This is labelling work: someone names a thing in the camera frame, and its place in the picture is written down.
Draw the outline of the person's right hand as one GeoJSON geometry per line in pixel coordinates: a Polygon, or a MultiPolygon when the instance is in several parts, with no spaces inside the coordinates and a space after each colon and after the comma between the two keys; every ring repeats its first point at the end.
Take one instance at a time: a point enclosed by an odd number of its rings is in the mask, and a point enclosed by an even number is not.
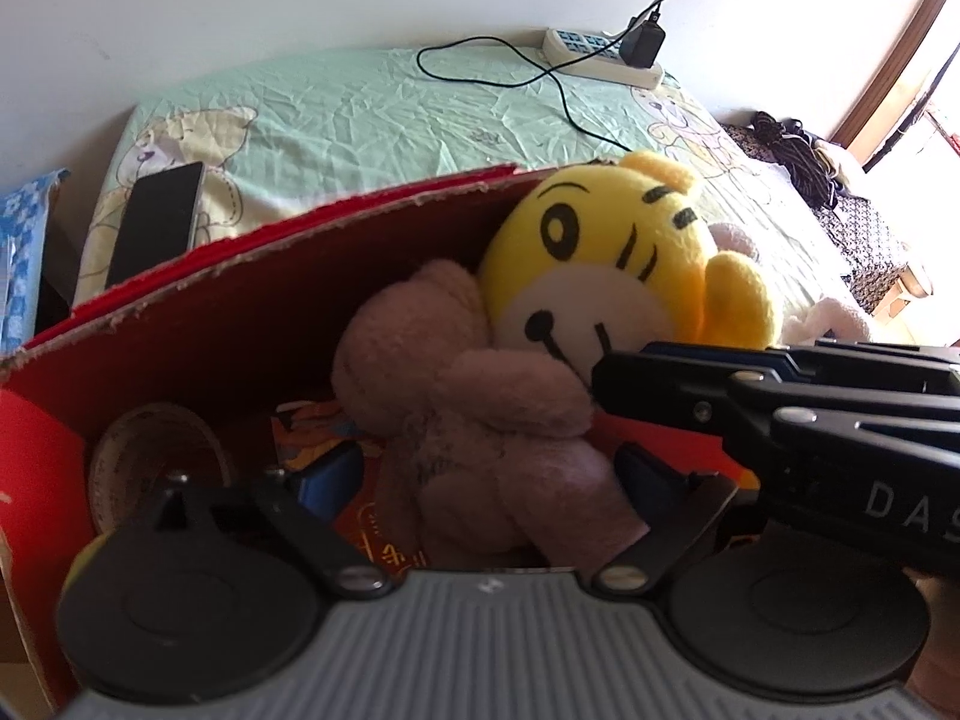
{"type": "Polygon", "coordinates": [[[960,713],[960,592],[957,582],[916,577],[931,612],[928,642],[908,681],[908,688],[923,697],[942,717],[960,713]]]}

